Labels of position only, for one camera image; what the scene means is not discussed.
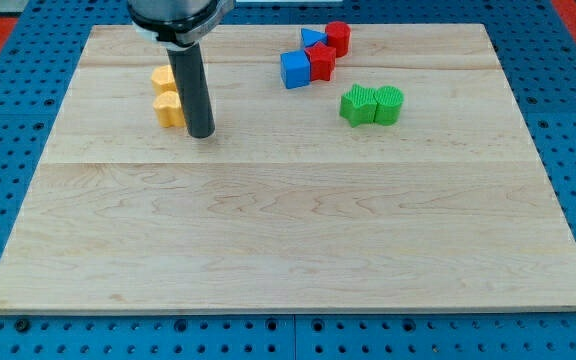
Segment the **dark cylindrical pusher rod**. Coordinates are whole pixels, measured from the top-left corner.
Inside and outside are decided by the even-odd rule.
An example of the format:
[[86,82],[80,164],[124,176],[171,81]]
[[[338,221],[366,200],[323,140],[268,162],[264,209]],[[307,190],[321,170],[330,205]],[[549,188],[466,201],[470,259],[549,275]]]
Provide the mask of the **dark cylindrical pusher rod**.
[[188,134],[193,138],[207,138],[214,133],[215,122],[200,44],[167,53]]

